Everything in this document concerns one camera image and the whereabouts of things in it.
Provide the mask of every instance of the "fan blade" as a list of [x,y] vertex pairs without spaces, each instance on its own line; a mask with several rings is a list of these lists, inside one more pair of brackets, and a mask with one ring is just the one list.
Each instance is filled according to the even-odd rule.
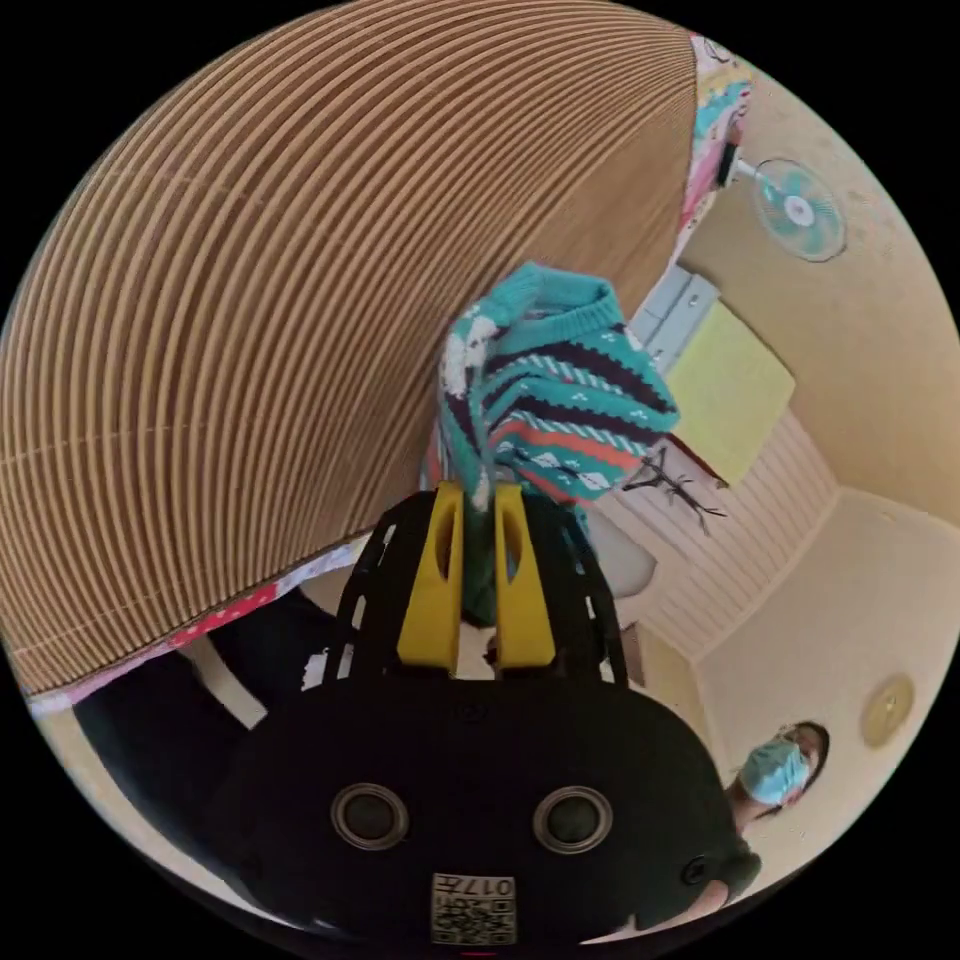
[[787,216],[782,206],[769,207],[763,213],[768,228],[777,236],[792,237],[800,230],[800,227]]
[[800,249],[810,256],[815,254],[823,253],[825,244],[823,242],[823,233],[817,228],[816,223],[812,227],[809,227],[805,236],[802,238]]
[[840,226],[840,217],[837,215],[836,209],[829,200],[818,198],[811,206],[817,219],[822,223],[829,225],[834,230]]
[[798,197],[806,197],[815,191],[813,181],[802,170],[791,170],[787,173],[783,178],[782,188],[784,193]]

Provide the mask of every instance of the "white paneling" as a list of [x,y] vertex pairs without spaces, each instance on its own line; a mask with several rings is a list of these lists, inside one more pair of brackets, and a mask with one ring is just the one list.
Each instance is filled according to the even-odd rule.
[[672,444],[667,474],[687,477],[687,491],[726,517],[695,513],[662,489],[614,496],[685,563],[640,622],[697,660],[752,613],[792,569],[839,495],[826,461],[791,411],[781,418],[744,479],[727,490]]

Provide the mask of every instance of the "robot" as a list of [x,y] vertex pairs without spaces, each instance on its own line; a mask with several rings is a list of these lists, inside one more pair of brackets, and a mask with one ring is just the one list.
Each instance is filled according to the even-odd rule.
[[324,682],[251,731],[210,803],[211,843],[248,900],[301,927],[489,955],[631,918],[642,930],[711,880],[742,887],[711,757],[629,688],[576,520],[514,485],[498,487],[492,519],[495,680],[482,682],[452,677],[461,491],[441,484],[381,518]]

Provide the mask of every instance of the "yellow paper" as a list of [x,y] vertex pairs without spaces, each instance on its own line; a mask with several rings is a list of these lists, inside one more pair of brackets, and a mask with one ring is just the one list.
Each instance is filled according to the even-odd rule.
[[719,301],[666,380],[680,410],[674,436],[731,486],[753,466],[795,386],[790,371]]

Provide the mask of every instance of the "wall fan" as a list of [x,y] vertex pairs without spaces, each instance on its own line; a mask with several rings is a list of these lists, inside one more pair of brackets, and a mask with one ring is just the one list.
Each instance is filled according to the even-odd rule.
[[756,167],[729,156],[728,179],[752,181],[754,209],[767,233],[788,253],[823,263],[846,248],[846,224],[830,189],[794,160],[774,158]]

